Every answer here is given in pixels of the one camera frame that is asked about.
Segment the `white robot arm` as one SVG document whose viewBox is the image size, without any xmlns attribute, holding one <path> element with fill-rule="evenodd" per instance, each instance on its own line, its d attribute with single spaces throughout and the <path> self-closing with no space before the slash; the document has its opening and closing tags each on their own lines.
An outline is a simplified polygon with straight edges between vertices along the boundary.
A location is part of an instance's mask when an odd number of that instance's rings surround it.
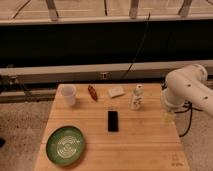
<svg viewBox="0 0 213 171">
<path fill-rule="evenodd" d="M 170 124 L 175 112 L 189 101 L 213 118 L 213 90 L 205 85 L 208 73 L 204 66 L 192 64 L 169 72 L 161 94 L 163 123 Z"/>
</svg>

